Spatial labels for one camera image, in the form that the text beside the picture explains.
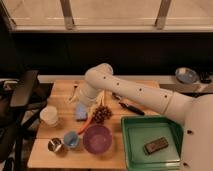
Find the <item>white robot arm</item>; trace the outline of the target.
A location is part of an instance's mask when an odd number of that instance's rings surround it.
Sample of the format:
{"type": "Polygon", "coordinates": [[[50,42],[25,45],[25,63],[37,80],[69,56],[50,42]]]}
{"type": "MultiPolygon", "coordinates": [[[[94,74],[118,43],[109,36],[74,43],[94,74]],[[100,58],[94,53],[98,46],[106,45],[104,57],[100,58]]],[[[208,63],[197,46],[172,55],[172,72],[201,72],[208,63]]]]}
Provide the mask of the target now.
{"type": "Polygon", "coordinates": [[[213,94],[197,98],[120,79],[102,63],[88,69],[77,98],[86,106],[102,90],[114,92],[184,125],[180,171],[213,171],[213,94]]]}

